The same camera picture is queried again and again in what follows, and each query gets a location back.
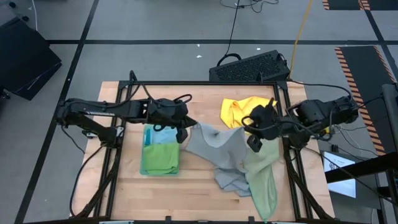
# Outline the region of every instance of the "folded green towel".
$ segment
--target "folded green towel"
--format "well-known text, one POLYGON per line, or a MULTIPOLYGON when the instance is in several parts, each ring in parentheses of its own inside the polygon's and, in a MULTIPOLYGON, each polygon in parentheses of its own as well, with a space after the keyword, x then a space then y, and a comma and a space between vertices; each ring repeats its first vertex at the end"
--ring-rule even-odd
POLYGON ((253 202, 266 222, 274 214, 277 205, 277 192, 272 163, 279 157, 279 139, 267 141, 261 139, 262 146, 258 153, 248 150, 243 160, 243 167, 248 171, 246 180, 249 183, 253 202))
POLYGON ((152 144, 144 147, 142 159, 148 174, 161 175, 178 171, 178 143, 152 144))

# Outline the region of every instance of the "yellow towel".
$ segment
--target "yellow towel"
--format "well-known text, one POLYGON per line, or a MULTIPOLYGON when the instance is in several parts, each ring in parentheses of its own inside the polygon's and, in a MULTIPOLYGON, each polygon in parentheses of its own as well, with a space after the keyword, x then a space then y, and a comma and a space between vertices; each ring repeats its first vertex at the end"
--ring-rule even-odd
POLYGON ((242 118, 250 115, 250 112, 258 105, 266 106, 269 100, 258 96, 252 96, 244 100, 224 99, 221 106, 221 119, 229 128, 237 128, 242 126, 242 118))

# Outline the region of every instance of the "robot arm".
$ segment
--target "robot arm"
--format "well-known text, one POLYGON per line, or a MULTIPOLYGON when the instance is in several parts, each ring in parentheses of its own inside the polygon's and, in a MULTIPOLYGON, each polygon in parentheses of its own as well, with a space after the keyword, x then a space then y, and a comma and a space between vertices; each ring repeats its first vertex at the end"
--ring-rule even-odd
POLYGON ((117 117, 130 123, 154 124, 155 131, 161 131, 166 126, 177 128, 177 142, 182 143, 188 135, 185 128, 197 123, 187 114, 187 105, 182 100, 142 99, 117 104, 71 98, 59 105, 56 121, 62 126, 76 125, 97 135, 104 146, 116 147, 122 130, 104 127, 86 115, 117 117))
POLYGON ((279 136, 287 136, 290 145, 297 149, 306 146, 311 136, 329 141, 331 136, 322 136, 325 128, 333 124, 352 123, 358 117, 359 107, 350 96, 327 102, 305 100, 288 108, 287 114, 282 117, 272 107, 272 102, 273 99, 265 107, 255 107, 248 116, 253 122, 245 125, 244 129, 252 134, 248 145, 254 152, 261 148, 260 139, 272 140, 279 136))

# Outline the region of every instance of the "wooden table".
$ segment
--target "wooden table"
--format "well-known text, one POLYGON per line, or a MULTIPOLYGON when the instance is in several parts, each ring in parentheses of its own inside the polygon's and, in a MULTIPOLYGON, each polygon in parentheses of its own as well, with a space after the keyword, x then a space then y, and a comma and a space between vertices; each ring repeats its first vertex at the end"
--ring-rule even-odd
MULTIPOLYGON (((118 82, 103 82, 98 101, 114 102, 117 87, 118 82)), ((173 99, 186 93, 192 94, 193 99, 188 103, 188 115, 219 130, 228 129, 220 119, 221 102, 224 98, 242 100, 250 96, 274 97, 272 86, 147 85, 147 88, 154 98, 173 99)), ((289 83, 289 95, 292 104, 306 99, 304 87, 296 83, 289 83)), ((143 88, 140 88, 133 99, 142 98, 147 96, 143 88)), ((104 126, 111 123, 111 118, 94 117, 94 120, 104 126)), ((256 221, 261 221, 251 197, 239 197, 234 192, 220 190, 214 180, 214 165, 189 152, 181 151, 180 174, 176 177, 140 175, 142 129, 142 124, 128 123, 126 126, 111 217, 113 220, 164 220, 165 216, 171 216, 173 220, 247 221, 248 216, 254 216, 256 221)), ((84 160, 99 145, 97 139, 88 140, 84 160)), ((318 150, 318 144, 314 140, 310 141, 308 147, 318 150)), ((279 160, 272 165, 278 205, 270 221, 295 220, 282 151, 281 144, 279 160)), ((82 210, 98 188, 104 152, 103 149, 89 161, 81 173, 73 201, 75 213, 82 210)), ((309 191, 325 211, 334 217, 320 156, 306 150, 302 150, 301 154, 309 191)), ((305 217, 302 194, 298 188, 297 190, 301 216, 305 217)))

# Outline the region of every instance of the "gray towel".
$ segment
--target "gray towel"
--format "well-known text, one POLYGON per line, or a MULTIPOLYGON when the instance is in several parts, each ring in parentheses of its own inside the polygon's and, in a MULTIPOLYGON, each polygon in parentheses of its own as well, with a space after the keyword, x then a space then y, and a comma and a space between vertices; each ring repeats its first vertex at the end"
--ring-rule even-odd
POLYGON ((210 125, 198 123, 191 127, 187 151, 212 162, 216 169, 215 180, 225 191, 236 191, 239 196, 250 196, 249 184, 244 175, 243 159, 247 154, 244 129, 219 131, 210 125))

